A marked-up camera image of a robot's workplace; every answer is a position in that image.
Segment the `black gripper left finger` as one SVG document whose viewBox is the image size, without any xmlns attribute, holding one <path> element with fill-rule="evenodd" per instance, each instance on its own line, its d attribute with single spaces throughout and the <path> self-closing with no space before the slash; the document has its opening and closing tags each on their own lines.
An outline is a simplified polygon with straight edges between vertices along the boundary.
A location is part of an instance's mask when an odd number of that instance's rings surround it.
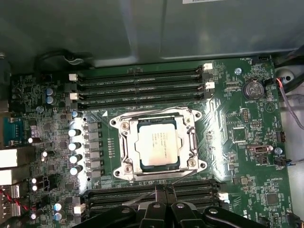
<svg viewBox="0 0 304 228">
<path fill-rule="evenodd" d="M 90 218 L 76 228 L 164 228 L 166 191 L 164 185 L 155 186 L 155 201 L 142 204 L 138 210 L 126 205 L 110 209 Z"/>
</svg>

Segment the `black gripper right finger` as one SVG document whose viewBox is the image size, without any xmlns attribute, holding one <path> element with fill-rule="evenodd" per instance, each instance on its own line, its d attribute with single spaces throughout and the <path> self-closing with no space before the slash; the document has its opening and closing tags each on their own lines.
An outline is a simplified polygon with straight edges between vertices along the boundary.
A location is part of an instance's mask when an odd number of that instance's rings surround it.
<svg viewBox="0 0 304 228">
<path fill-rule="evenodd" d="M 178 228 L 265 228 L 258 222 L 249 220 L 221 207 L 210 206 L 199 213 L 194 205 L 178 202 L 173 186 L 166 187 L 167 205 L 175 226 Z"/>
</svg>

